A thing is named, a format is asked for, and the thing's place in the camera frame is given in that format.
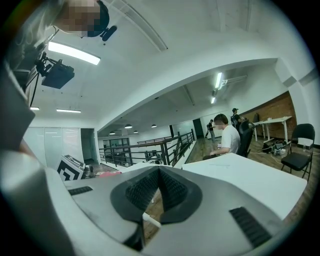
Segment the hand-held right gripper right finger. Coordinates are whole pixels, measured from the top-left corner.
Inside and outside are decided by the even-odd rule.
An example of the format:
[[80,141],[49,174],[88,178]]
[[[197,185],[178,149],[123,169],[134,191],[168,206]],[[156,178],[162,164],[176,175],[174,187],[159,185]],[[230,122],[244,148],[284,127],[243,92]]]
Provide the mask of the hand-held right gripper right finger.
[[162,256],[265,256],[284,220],[227,181],[181,173],[199,186],[202,198],[189,218],[162,225],[150,241],[162,245]]

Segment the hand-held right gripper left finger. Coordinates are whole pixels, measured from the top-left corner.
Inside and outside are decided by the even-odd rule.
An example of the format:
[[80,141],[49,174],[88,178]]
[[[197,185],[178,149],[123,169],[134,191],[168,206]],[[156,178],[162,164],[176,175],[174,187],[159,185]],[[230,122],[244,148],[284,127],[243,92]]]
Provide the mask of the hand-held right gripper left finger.
[[162,245],[145,243],[143,213],[160,186],[159,166],[111,177],[67,181],[76,205],[108,239],[143,256],[163,256]]

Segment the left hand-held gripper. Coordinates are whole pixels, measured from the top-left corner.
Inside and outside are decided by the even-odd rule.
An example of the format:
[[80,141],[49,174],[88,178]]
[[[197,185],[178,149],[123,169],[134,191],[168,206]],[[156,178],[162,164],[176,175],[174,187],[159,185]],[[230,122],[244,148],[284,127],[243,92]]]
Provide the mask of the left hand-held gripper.
[[91,179],[95,177],[91,164],[85,164],[70,155],[62,155],[57,172],[63,181]]

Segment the small white desk fan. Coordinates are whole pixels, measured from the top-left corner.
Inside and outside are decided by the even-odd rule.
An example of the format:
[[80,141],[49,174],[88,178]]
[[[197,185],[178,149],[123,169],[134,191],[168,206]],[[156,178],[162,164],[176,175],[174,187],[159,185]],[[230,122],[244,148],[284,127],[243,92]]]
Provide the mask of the small white desk fan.
[[157,228],[161,228],[160,217],[163,212],[163,201],[162,198],[158,196],[151,200],[143,213],[142,218],[144,221],[153,224]]

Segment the person's right forearm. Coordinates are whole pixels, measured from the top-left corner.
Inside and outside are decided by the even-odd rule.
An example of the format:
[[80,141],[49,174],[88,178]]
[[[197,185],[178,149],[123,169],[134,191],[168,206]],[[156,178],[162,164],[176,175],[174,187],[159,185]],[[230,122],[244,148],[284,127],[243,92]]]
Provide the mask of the person's right forearm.
[[28,144],[25,142],[24,139],[22,139],[19,145],[19,151],[33,157],[34,159],[37,159],[36,155],[33,153],[33,151],[30,149],[30,147],[28,146]]

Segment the white standing desk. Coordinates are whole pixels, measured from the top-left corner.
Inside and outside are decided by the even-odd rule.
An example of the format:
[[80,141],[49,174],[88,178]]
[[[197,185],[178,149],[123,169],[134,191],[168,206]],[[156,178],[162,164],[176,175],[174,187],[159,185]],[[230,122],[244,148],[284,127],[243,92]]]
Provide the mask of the white standing desk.
[[258,126],[262,126],[262,130],[265,131],[266,133],[263,134],[263,137],[267,139],[265,139],[263,142],[267,143],[272,141],[274,138],[270,136],[270,130],[269,130],[269,125],[270,124],[275,124],[275,123],[281,123],[283,125],[283,129],[284,129],[284,141],[286,144],[288,144],[288,127],[287,127],[287,120],[291,119],[292,116],[284,116],[284,117],[280,117],[280,118],[271,118],[269,117],[267,120],[265,121],[258,121],[258,122],[254,122],[254,136],[255,136],[255,141],[258,141],[258,134],[257,134],[257,127]]

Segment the frosted glass partition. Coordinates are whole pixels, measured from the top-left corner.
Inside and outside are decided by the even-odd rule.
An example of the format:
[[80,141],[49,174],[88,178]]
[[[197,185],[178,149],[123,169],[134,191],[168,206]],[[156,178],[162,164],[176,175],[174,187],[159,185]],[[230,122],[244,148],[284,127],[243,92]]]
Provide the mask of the frosted glass partition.
[[79,128],[29,127],[23,139],[46,167],[55,169],[61,156],[69,155],[83,162],[81,131]]

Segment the white table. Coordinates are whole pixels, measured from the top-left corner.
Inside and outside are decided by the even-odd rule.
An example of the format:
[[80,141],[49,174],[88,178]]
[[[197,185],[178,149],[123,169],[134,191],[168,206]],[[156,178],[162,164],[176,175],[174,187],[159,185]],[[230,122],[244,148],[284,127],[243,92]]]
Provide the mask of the white table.
[[305,179],[234,153],[183,164],[182,169],[233,184],[266,205],[282,220],[307,186]]
[[135,170],[138,170],[141,168],[149,168],[149,167],[154,167],[154,166],[162,166],[162,164],[139,162],[139,163],[134,164],[130,167],[124,167],[123,169],[120,170],[120,172],[121,173],[128,173],[128,172],[135,171]]

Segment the black metal railing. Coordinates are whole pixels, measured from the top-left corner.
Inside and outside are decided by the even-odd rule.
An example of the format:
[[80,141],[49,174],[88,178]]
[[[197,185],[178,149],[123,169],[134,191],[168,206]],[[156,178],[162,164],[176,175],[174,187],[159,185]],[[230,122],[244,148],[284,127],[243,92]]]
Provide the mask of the black metal railing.
[[186,156],[195,141],[193,129],[173,137],[143,140],[135,144],[131,144],[129,138],[106,139],[99,146],[99,156],[103,164],[113,164],[115,167],[131,167],[138,163],[173,167]]

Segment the black chest monitor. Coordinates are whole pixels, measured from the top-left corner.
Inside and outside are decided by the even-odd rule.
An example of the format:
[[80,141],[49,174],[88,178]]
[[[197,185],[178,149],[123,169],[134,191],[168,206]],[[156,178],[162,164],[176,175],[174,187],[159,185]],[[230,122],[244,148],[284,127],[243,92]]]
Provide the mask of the black chest monitor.
[[55,61],[49,59],[50,64],[45,65],[44,73],[41,75],[41,84],[46,87],[61,89],[75,76],[73,67],[63,64],[63,60]]

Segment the black folding chair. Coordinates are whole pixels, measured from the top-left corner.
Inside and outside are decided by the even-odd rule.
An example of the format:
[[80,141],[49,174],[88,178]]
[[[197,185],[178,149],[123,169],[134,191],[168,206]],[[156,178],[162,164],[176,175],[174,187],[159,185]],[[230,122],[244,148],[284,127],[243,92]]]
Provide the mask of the black folding chair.
[[[289,150],[286,156],[281,159],[281,170],[283,170],[284,167],[287,166],[290,169],[290,174],[292,173],[292,170],[297,172],[303,171],[302,179],[307,174],[307,182],[309,182],[312,170],[315,135],[315,128],[310,123],[298,124],[294,128],[291,135]],[[309,150],[309,154],[292,151],[292,145],[298,145],[299,139],[306,139],[311,141],[311,144],[307,147],[307,149]]]

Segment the person's olive shirt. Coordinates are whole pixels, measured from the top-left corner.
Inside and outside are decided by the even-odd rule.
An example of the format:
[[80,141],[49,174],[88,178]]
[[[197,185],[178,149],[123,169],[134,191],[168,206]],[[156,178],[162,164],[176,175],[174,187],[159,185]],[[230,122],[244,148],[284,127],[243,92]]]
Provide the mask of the person's olive shirt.
[[4,55],[9,81],[26,99],[27,83],[36,74],[36,64],[49,39],[46,30],[54,25],[66,0],[44,0],[24,22]]

